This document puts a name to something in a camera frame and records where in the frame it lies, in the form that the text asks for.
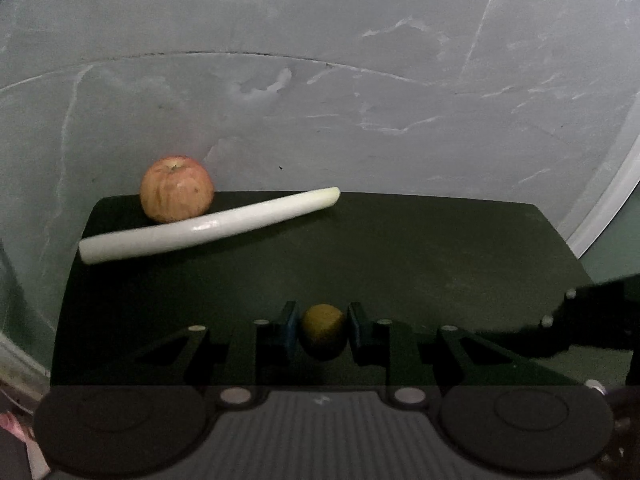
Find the white leek stalk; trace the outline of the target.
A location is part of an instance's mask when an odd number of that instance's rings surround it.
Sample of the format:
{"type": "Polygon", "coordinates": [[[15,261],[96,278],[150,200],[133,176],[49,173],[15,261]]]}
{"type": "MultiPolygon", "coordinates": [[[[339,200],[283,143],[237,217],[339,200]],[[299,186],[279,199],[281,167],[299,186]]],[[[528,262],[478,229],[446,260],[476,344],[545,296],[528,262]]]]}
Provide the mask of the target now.
{"type": "Polygon", "coordinates": [[[82,262],[96,264],[174,252],[312,214],[334,206],[341,190],[319,188],[198,218],[86,237],[82,262]]]}

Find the red apple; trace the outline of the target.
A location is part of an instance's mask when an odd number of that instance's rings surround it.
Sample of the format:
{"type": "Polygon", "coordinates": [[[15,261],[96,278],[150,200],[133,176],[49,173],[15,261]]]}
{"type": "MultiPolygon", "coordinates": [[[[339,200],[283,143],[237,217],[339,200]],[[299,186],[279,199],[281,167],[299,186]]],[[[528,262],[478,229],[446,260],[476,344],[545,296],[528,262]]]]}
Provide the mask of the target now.
{"type": "Polygon", "coordinates": [[[149,218],[160,223],[177,222],[205,214],[213,203],[215,185],[195,159],[168,156],[145,171],[139,196],[149,218]]]}

